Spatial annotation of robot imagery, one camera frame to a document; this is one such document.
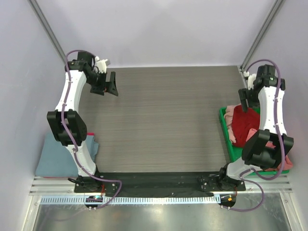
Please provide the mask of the salmon pink t shirt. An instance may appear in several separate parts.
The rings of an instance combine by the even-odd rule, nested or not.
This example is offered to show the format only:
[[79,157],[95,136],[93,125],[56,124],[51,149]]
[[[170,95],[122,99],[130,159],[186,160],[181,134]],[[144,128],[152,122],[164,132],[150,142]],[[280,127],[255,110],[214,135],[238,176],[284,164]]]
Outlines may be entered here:
[[[285,161],[288,152],[293,147],[294,139],[283,135],[282,141],[284,144]],[[276,169],[280,164],[280,169],[284,169],[278,135],[257,130],[243,147],[242,159],[247,165],[254,165],[264,171],[269,168]]]

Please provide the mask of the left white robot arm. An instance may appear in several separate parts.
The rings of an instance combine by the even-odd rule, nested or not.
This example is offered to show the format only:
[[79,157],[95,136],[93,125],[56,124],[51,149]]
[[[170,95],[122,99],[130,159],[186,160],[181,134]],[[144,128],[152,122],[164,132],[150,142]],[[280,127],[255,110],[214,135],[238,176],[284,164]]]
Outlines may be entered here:
[[86,84],[93,94],[118,96],[116,73],[113,71],[107,76],[109,59],[84,50],[75,52],[76,59],[65,59],[63,92],[55,109],[47,113],[47,121],[55,140],[71,154],[77,167],[77,178],[69,178],[75,184],[74,191],[95,193],[103,187],[103,182],[86,144],[87,126],[78,113],[79,103]]

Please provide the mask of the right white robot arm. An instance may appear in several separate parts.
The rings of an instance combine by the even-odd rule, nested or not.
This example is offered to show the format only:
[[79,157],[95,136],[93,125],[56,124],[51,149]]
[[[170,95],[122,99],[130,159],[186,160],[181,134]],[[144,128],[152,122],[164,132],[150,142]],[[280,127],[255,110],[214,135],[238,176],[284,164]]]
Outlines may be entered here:
[[272,177],[276,179],[284,169],[285,157],[294,145],[294,139],[287,135],[283,122],[283,97],[286,88],[278,66],[270,60],[257,69],[256,74],[243,73],[247,88],[238,91],[240,112],[248,116],[254,106],[259,106],[259,123],[256,132],[245,142],[241,157],[226,164],[219,171],[217,185],[223,191],[239,187],[245,176],[262,170],[277,169]]

